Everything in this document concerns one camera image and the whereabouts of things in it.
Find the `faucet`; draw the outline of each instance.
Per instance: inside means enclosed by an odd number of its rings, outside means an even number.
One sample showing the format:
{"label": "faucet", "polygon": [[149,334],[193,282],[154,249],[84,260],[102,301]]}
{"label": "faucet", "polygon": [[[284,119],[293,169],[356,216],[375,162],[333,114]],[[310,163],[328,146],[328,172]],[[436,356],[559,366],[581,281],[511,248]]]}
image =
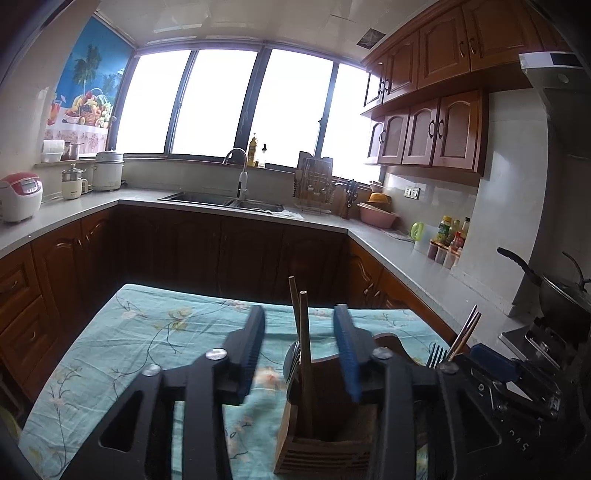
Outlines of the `faucet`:
{"label": "faucet", "polygon": [[246,172],[246,163],[247,157],[246,152],[241,148],[233,148],[227,154],[226,158],[223,159],[222,165],[228,164],[228,158],[232,155],[233,152],[240,152],[244,156],[244,166],[242,167],[242,171],[240,172],[240,176],[238,177],[238,191],[236,192],[236,197],[238,200],[245,200],[246,199],[246,182],[248,181],[248,173]]}

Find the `rice cooker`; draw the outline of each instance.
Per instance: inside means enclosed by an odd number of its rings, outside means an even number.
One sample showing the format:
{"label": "rice cooker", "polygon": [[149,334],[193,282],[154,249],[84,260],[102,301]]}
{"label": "rice cooker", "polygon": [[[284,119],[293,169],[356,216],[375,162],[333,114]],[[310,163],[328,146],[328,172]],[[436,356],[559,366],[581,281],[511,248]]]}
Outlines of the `rice cooker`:
{"label": "rice cooker", "polygon": [[95,190],[117,190],[121,187],[123,172],[123,154],[117,152],[99,152],[96,154],[95,166],[92,167],[92,187]]}
{"label": "rice cooker", "polygon": [[35,214],[41,206],[43,185],[31,172],[12,173],[0,180],[2,220],[20,222]]}

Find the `range hood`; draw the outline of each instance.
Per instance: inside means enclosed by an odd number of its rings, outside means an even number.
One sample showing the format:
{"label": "range hood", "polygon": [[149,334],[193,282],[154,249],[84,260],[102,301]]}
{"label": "range hood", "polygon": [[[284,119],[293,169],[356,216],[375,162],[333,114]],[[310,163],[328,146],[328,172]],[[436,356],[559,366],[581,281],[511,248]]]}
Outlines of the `range hood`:
{"label": "range hood", "polygon": [[566,154],[591,160],[591,79],[574,53],[519,55],[521,69],[540,94]]}

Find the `wok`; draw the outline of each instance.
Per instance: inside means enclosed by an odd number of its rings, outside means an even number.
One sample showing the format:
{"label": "wok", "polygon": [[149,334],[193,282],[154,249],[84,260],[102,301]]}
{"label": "wok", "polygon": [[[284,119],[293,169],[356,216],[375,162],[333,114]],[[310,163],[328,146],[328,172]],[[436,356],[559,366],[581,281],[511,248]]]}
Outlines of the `wok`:
{"label": "wok", "polygon": [[591,296],[584,286],[591,282],[591,278],[583,278],[583,272],[573,257],[562,252],[577,268],[578,283],[554,276],[540,277],[516,253],[501,247],[496,251],[518,264],[530,281],[539,286],[540,307],[548,327],[575,348],[587,341],[591,326]]}

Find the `yellow bowl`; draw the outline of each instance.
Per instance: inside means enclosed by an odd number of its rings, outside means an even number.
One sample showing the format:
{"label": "yellow bowl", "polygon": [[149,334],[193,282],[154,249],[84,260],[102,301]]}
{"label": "yellow bowl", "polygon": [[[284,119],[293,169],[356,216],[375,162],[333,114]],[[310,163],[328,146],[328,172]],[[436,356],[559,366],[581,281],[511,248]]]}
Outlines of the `yellow bowl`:
{"label": "yellow bowl", "polygon": [[389,203],[388,195],[385,193],[372,193],[369,196],[369,201],[375,203]]}

